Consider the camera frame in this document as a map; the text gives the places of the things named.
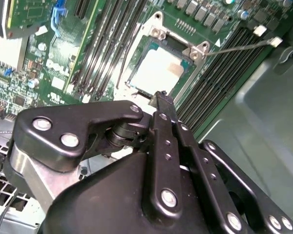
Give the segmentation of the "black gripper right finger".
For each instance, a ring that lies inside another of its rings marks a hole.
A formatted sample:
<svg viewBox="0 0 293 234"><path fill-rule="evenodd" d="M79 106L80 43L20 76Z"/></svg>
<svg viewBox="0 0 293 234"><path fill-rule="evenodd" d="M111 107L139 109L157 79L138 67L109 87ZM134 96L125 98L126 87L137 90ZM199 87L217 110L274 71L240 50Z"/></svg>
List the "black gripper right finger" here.
<svg viewBox="0 0 293 234"><path fill-rule="evenodd" d="M165 97L182 161L212 234L293 234L293 221L214 142L198 143Z"/></svg>

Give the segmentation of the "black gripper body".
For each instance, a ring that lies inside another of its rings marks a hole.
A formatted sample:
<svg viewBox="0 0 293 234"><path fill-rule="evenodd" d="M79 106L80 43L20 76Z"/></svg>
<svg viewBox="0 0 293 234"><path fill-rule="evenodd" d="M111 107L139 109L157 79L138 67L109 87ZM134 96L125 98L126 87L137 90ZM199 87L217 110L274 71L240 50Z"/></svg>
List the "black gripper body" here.
<svg viewBox="0 0 293 234"><path fill-rule="evenodd" d="M48 209L42 234L220 234L207 218L186 170L181 217L170 227L142 209L149 155L135 153L65 189Z"/></svg>

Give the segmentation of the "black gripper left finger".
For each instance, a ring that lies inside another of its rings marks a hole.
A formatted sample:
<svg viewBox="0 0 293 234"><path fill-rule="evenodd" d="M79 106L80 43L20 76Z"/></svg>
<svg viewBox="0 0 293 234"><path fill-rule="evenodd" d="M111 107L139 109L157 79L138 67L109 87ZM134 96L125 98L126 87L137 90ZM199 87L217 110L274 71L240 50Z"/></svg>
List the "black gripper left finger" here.
<svg viewBox="0 0 293 234"><path fill-rule="evenodd" d="M152 221L177 221L183 210L179 146L165 97L156 93L153 114L129 100L24 110L13 129L11 167L47 213L65 189L145 153L143 212Z"/></svg>

